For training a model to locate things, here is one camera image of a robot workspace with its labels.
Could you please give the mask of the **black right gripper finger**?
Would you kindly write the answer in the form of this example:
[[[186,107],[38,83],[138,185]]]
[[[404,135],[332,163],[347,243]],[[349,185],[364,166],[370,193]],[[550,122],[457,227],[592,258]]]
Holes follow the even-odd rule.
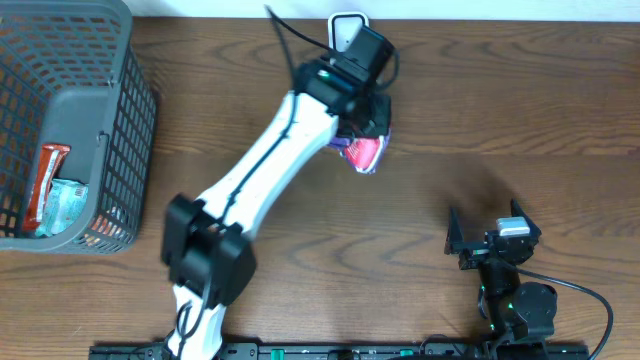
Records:
[[[459,223],[459,217],[456,210],[454,208],[450,208],[444,253],[446,255],[459,254],[463,249],[464,235]]]
[[[519,205],[518,201],[513,198],[510,200],[510,210],[511,210],[511,215],[513,217],[522,217],[525,222],[527,223],[529,229],[530,229],[530,236],[531,237],[540,237],[542,232],[540,230],[540,228],[533,222],[533,220],[524,212],[524,210],[521,208],[521,206]]]

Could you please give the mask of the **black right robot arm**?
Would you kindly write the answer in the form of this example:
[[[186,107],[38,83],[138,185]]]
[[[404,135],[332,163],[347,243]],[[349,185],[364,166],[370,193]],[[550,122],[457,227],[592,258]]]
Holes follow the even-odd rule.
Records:
[[[481,279],[484,316],[500,344],[535,343],[555,332],[557,292],[539,282],[522,282],[520,266],[534,254],[541,230],[517,201],[511,215],[496,220],[482,241],[467,242],[455,210],[449,213],[444,253],[456,255],[461,270],[476,270]]]

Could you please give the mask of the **mint green snack packet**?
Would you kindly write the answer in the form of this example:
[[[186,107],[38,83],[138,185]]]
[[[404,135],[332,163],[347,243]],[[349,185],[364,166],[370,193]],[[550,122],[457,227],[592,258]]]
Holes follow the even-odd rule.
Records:
[[[83,183],[54,179],[44,209],[42,222],[35,230],[37,237],[51,237],[69,228],[81,215],[89,187]]]

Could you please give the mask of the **purple red snack packet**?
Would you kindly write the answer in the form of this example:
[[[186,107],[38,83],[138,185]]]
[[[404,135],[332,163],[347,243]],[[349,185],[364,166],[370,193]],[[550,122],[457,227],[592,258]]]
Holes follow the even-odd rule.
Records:
[[[391,133],[375,138],[334,137],[329,147],[337,150],[356,172],[371,175],[376,172],[390,137]]]

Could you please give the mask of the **orange red long snack packet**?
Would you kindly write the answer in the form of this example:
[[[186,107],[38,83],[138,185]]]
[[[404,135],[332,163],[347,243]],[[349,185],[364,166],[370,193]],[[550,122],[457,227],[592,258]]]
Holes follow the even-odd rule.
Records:
[[[69,145],[45,143],[41,146],[36,178],[22,223],[23,231],[33,232],[42,223],[52,180],[70,151]]]

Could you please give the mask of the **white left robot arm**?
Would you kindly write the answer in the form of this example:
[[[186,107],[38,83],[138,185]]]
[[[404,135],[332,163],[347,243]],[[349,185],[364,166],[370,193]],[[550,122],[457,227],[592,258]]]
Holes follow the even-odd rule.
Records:
[[[355,58],[314,60],[296,71],[273,120],[241,160],[191,200],[176,196],[161,259],[176,298],[166,341],[172,359],[211,359],[226,309],[253,277],[252,242],[269,209],[320,149],[332,147],[361,174],[376,170],[390,137],[383,68]]]

